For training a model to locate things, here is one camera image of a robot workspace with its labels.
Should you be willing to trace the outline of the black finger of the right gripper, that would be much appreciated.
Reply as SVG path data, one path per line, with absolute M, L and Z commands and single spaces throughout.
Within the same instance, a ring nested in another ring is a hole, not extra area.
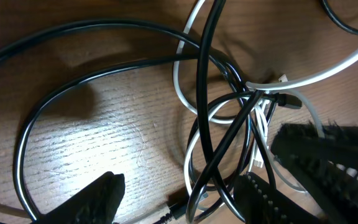
M 331 223 L 358 223 L 358 126 L 283 124 L 270 150 Z

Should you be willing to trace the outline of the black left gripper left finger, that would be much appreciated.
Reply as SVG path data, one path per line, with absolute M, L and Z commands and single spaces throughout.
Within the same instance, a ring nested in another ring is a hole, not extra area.
M 113 174 L 109 171 L 35 222 L 38 224 L 112 224 L 124 194 L 124 175 Z

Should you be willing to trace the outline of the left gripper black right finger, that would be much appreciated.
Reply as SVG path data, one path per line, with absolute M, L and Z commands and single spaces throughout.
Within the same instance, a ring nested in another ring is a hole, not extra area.
M 237 178 L 234 201 L 246 223 L 255 224 L 308 224 L 320 220 L 310 214 L 253 172 Z

